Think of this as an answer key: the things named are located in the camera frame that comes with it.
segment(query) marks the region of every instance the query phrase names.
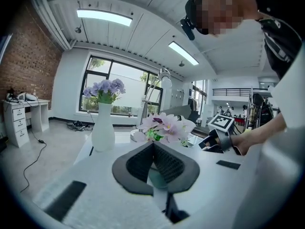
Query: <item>railing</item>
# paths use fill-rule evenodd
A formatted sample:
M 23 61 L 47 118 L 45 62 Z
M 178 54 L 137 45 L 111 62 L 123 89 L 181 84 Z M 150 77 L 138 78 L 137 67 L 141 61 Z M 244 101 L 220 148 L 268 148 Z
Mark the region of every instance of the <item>railing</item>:
M 213 96 L 240 96 L 248 97 L 251 88 L 217 88 L 213 89 Z

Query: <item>drawer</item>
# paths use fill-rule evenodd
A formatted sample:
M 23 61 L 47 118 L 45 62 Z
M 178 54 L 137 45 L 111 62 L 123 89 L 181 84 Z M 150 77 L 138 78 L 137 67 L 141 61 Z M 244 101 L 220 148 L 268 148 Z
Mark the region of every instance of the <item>drawer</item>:
M 21 119 L 21 120 L 16 120 L 14 121 L 14 129 L 15 129 L 15 132 L 18 132 L 24 128 L 26 128 L 27 125 L 25 123 L 25 119 Z
M 13 121 L 25 118 L 24 108 L 13 109 Z
M 18 147 L 21 147 L 22 145 L 24 145 L 25 143 L 27 143 L 29 141 L 29 135 L 28 135 L 27 128 L 16 132 L 16 140 L 18 143 Z

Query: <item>window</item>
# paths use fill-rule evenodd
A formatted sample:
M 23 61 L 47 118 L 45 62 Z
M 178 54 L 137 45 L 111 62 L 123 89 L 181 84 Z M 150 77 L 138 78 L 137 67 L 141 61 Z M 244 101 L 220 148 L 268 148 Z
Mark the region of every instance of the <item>window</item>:
M 80 95 L 80 111 L 98 111 L 98 103 L 95 97 L 86 98 L 83 96 L 83 90 L 87 86 L 93 86 L 94 82 L 101 82 L 103 79 L 114 80 L 119 78 L 125 84 L 126 93 L 120 95 L 120 99 L 112 104 L 111 114 L 113 115 L 134 115 L 137 116 L 138 108 L 141 106 L 141 98 L 147 92 L 155 74 L 147 72 L 136 67 L 106 60 L 97 57 L 91 57 L 84 79 L 82 82 Z M 148 106 L 149 113 L 158 113 L 161 106 L 162 88 L 159 83 L 153 91 L 150 98 L 151 103 Z
M 193 82 L 193 99 L 197 102 L 197 111 L 201 115 L 202 105 L 206 103 L 207 80 Z

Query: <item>pink orchid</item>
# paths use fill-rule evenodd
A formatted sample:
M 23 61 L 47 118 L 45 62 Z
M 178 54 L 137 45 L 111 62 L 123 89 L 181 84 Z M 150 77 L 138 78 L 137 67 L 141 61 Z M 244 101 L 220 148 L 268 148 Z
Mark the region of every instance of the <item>pink orchid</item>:
M 160 118 L 163 122 L 164 125 L 163 129 L 165 131 L 168 131 L 172 126 L 176 125 L 176 123 L 178 122 L 178 118 L 173 114 L 166 115 L 166 113 L 161 113 Z
M 145 142 L 145 141 L 147 141 L 146 136 L 145 136 L 145 134 L 143 132 L 135 132 L 135 133 L 133 133 L 133 138 L 137 142 Z
M 168 142 L 179 141 L 180 138 L 185 138 L 188 133 L 186 133 L 183 129 L 183 122 L 176 121 L 174 124 L 171 125 L 169 130 L 161 129 L 158 132 L 158 135 L 167 137 Z
M 195 128 L 196 124 L 193 121 L 187 120 L 181 116 L 181 120 L 183 122 L 183 127 L 187 133 L 191 133 L 192 130 Z
M 154 118 L 158 118 L 158 117 L 159 116 L 157 114 L 154 114 L 154 115 L 150 115 L 147 118 L 144 118 L 142 120 L 143 124 L 138 126 L 138 129 L 143 129 L 143 132 L 147 132 L 150 128 L 160 125 L 160 123 L 153 120 Z

